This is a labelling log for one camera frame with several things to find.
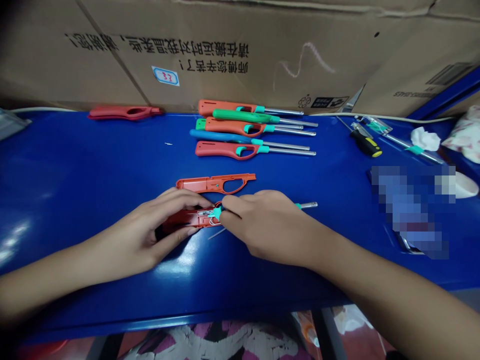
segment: blue workbench surface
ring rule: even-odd
[[[314,138],[268,134],[267,141],[310,145],[317,156],[259,154],[251,160],[195,155],[189,129],[195,115],[143,122],[87,119],[85,113],[32,114],[24,131],[0,142],[0,273],[77,244],[175,185],[178,179],[255,173],[238,195],[284,192],[357,244],[403,265],[447,290],[480,286],[480,199],[458,200],[450,260],[402,253],[372,204],[366,170],[372,165],[419,165],[421,160],[379,141],[383,155],[360,153],[345,127],[317,117]],[[395,123],[395,136],[411,125]],[[220,194],[206,194],[211,201]],[[37,319],[29,342],[71,339],[219,319],[334,306],[345,295],[303,268],[250,256],[218,228],[203,229],[154,270],[78,291]]]

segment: blue lighter handle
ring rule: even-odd
[[[211,132],[211,131],[202,131],[202,130],[190,130],[190,135],[197,139],[202,140],[211,140],[211,141],[221,141],[226,143],[240,143],[240,144],[251,144],[252,139],[246,136],[230,134],[227,132]]]

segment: number label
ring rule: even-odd
[[[175,71],[166,70],[156,66],[152,66],[151,68],[153,70],[153,74],[159,82],[180,86],[179,76]]]

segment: cardboard box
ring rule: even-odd
[[[210,98],[336,111],[431,1],[24,1],[2,48],[0,94],[80,109],[195,112]]]
[[[2,105],[87,110],[101,103],[146,103],[110,51],[113,45],[74,0],[15,1],[6,18],[0,42]],[[81,41],[90,48],[81,48]]]
[[[467,0],[439,1],[427,16],[405,19],[411,36],[366,82],[353,112],[406,117],[480,65],[474,8]]]
[[[446,118],[450,116],[463,115],[473,105],[480,105],[480,91],[477,91],[473,95],[467,97],[465,100],[460,101],[458,104],[452,106],[447,111],[442,112],[438,117]]]
[[[352,2],[82,0],[150,104],[195,112],[198,100],[221,99],[306,113],[338,110],[403,40],[401,17]]]

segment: fingernail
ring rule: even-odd
[[[186,233],[188,236],[195,234],[198,230],[200,230],[198,227],[192,227],[188,232]]]

